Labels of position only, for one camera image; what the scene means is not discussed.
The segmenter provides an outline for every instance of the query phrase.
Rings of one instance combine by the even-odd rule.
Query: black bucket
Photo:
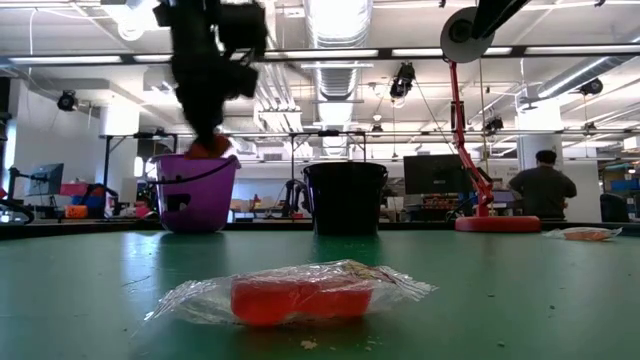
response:
[[[313,228],[318,235],[370,235],[378,232],[387,168],[372,163],[307,166]]]

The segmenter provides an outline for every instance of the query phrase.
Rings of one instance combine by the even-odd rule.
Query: green tabletop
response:
[[[142,321],[186,280],[344,258],[440,289],[340,326]],[[632,238],[228,231],[0,243],[0,359],[632,359],[639,324],[640,240]],[[304,341],[317,346],[306,350]]]

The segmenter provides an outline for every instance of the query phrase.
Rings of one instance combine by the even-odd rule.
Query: man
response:
[[[536,154],[538,167],[521,171],[511,179],[509,188],[522,197],[525,215],[540,219],[564,219],[565,199],[578,193],[576,184],[553,168],[556,153],[542,150]]]

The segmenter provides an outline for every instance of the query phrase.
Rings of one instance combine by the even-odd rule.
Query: plastic wrapper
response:
[[[386,266],[342,260],[187,281],[169,291],[146,319],[174,312],[195,323],[273,326],[359,317],[418,301],[435,289]]]
[[[564,230],[552,230],[546,233],[545,236],[565,240],[608,241],[612,237],[618,236],[621,232],[622,228],[611,230],[590,227],[575,227]]]

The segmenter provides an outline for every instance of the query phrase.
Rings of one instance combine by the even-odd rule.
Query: dark shirt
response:
[[[576,184],[549,166],[521,171],[509,186],[522,194],[525,215],[541,219],[564,219],[564,200],[577,195]]]

